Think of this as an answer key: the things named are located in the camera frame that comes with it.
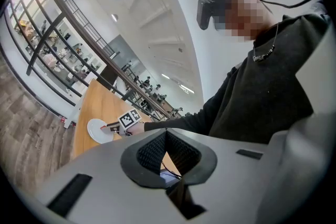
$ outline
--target ceiling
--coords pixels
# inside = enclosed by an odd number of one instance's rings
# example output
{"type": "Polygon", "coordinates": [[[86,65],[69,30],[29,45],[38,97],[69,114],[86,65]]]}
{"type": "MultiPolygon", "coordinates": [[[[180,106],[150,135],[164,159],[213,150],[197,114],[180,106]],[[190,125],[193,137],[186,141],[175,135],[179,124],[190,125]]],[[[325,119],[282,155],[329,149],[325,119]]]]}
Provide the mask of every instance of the ceiling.
{"type": "Polygon", "coordinates": [[[202,96],[196,54],[177,0],[97,0],[153,77],[165,74],[202,96]]]}

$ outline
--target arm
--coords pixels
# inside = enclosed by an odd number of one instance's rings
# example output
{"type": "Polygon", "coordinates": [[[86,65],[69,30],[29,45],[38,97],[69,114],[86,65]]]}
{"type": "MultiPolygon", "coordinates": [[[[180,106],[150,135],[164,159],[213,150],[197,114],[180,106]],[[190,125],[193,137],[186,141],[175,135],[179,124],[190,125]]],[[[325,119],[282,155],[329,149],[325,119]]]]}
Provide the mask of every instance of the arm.
{"type": "Polygon", "coordinates": [[[217,117],[219,107],[222,104],[222,100],[231,78],[231,74],[237,69],[233,68],[230,73],[228,73],[227,78],[223,82],[217,93],[210,98],[204,105],[203,108],[194,115],[184,116],[176,120],[168,120],[161,122],[146,122],[144,124],[144,130],[150,131],[153,129],[160,128],[180,128],[190,132],[208,135],[209,131],[213,125],[215,118],[217,117]]]}

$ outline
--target cable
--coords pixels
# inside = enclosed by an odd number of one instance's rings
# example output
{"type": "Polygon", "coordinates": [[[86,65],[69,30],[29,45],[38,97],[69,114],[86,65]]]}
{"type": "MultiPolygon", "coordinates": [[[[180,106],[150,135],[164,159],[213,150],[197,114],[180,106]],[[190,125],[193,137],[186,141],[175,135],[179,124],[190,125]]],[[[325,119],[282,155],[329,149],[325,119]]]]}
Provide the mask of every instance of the cable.
{"type": "Polygon", "coordinates": [[[260,0],[260,1],[265,2],[267,4],[278,5],[278,6],[285,7],[285,8],[296,8],[296,7],[302,6],[303,4],[305,4],[305,3],[307,3],[311,0],[304,0],[304,1],[301,1],[300,3],[298,3],[298,4],[295,4],[295,5],[285,5],[285,4],[280,4],[280,3],[276,3],[276,2],[269,2],[269,1],[265,1],[265,0],[260,0]]]}
{"type": "Polygon", "coordinates": [[[162,165],[164,166],[164,168],[166,168],[166,170],[167,170],[169,173],[171,173],[172,175],[174,175],[177,179],[181,180],[182,176],[179,176],[178,174],[176,174],[176,173],[170,171],[170,170],[164,165],[163,162],[162,162],[162,165]]]}

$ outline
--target necklace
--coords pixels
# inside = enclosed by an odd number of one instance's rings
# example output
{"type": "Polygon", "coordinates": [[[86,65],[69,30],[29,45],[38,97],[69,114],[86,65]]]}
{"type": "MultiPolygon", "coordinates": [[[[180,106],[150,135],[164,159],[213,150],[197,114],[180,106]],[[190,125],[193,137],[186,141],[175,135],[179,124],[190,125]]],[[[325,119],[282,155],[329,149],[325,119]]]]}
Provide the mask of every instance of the necklace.
{"type": "Polygon", "coordinates": [[[279,29],[279,23],[277,23],[277,31],[275,33],[275,37],[274,37],[274,41],[273,41],[273,45],[272,47],[268,50],[268,52],[266,54],[263,54],[263,55],[260,55],[260,56],[256,56],[256,49],[253,47],[253,61],[254,62],[261,62],[261,61],[264,61],[266,60],[271,54],[272,52],[274,51],[274,43],[275,43],[275,40],[277,38],[277,35],[278,35],[278,29],[279,29]]]}

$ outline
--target round ceiling light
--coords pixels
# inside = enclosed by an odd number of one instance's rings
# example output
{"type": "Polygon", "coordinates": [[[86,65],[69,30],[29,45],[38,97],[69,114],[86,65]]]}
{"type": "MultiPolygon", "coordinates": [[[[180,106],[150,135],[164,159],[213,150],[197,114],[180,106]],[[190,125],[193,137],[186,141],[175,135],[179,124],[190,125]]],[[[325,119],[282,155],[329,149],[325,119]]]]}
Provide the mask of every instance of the round ceiling light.
{"type": "Polygon", "coordinates": [[[119,19],[119,16],[117,14],[111,14],[111,16],[115,22],[119,19]]]}

